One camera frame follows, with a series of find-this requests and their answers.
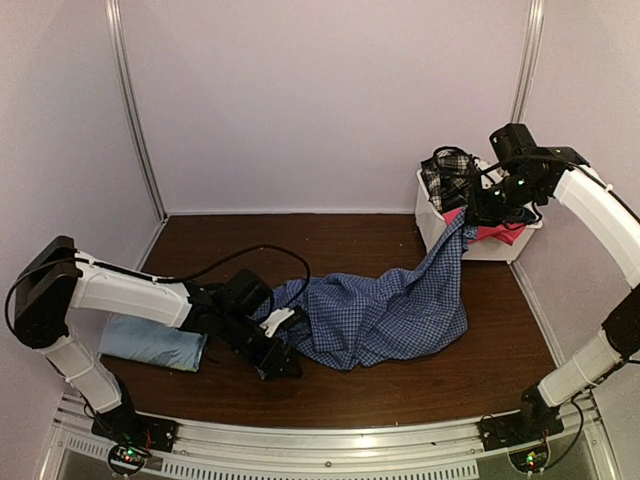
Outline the blue dotted shirt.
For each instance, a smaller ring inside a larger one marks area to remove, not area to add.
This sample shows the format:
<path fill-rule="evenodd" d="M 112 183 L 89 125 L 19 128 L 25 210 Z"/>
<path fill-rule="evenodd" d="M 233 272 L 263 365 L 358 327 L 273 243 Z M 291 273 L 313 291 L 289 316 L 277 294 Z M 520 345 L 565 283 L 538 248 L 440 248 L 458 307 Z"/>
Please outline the blue dotted shirt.
<path fill-rule="evenodd" d="M 261 323 L 274 310 L 301 307 L 307 320 L 276 337 L 339 371 L 438 353 L 468 329 L 461 270 L 475 238 L 459 212 L 414 269 L 392 268 L 377 278 L 332 273 L 290 280 L 254 319 Z"/>

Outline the light blue printed t-shirt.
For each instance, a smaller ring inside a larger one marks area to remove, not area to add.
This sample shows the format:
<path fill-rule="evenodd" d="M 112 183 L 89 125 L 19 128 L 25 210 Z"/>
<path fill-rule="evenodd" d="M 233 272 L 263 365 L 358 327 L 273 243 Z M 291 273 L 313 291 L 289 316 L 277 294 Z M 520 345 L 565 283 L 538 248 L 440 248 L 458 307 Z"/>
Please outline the light blue printed t-shirt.
<path fill-rule="evenodd" d="M 118 315 L 107 323 L 99 352 L 152 366 L 197 372 L 207 340 L 204 334 L 176 330 L 148 319 Z"/>

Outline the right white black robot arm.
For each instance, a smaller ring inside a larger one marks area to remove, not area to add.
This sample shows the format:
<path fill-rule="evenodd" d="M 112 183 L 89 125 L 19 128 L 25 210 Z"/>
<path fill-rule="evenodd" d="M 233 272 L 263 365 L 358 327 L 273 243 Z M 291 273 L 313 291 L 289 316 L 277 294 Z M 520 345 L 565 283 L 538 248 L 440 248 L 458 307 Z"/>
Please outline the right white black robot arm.
<path fill-rule="evenodd" d="M 523 393 L 512 430 L 530 442 L 551 427 L 564 402 L 606 379 L 639 350 L 639 218 L 574 149 L 539 146 L 520 123 L 496 130 L 490 143 L 506 175 L 487 189 L 472 184 L 467 223 L 509 223 L 524 206 L 538 208 L 555 199 L 596 237 L 630 287 L 591 340 Z"/>

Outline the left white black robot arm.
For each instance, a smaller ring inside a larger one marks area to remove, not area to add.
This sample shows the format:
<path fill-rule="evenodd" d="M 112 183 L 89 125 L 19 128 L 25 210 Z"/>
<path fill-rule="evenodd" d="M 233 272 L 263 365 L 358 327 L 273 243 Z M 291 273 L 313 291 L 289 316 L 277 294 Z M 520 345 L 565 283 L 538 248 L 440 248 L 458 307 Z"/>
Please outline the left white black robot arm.
<path fill-rule="evenodd" d="M 251 270 L 217 284 L 200 284 L 198 277 L 129 270 L 58 236 L 9 287 L 4 318 L 22 345 L 40 352 L 79 391 L 99 425 L 121 443 L 133 444 L 144 433 L 141 416 L 125 385 L 72 332 L 71 309 L 124 314 L 219 337 L 266 379 L 302 375 L 293 348 L 276 336 L 305 319 L 301 307 L 293 301 L 277 307 L 273 290 Z"/>

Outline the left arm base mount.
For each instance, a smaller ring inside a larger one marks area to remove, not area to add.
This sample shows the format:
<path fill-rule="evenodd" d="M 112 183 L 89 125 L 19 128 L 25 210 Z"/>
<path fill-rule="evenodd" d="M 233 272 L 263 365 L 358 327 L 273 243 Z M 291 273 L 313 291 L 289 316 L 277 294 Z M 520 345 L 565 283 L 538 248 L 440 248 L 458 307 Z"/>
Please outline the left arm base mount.
<path fill-rule="evenodd" d="M 140 414 L 126 426 L 108 423 L 104 415 L 96 415 L 91 426 L 92 434 L 114 443 L 106 461 L 121 476 L 132 476 L 145 467 L 159 467 L 157 453 L 172 452 L 177 430 L 174 420 Z"/>

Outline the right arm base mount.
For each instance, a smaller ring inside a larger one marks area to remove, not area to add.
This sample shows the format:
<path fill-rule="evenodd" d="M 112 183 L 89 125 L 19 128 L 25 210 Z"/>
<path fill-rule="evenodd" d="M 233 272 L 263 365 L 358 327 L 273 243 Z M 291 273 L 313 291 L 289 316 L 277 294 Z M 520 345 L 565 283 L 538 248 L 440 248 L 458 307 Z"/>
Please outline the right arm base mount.
<path fill-rule="evenodd" d="M 550 438 L 564 431 L 557 417 L 531 426 L 520 411 L 483 415 L 476 426 L 485 452 L 505 449 L 511 466 L 528 476 L 543 473 L 551 464 Z"/>

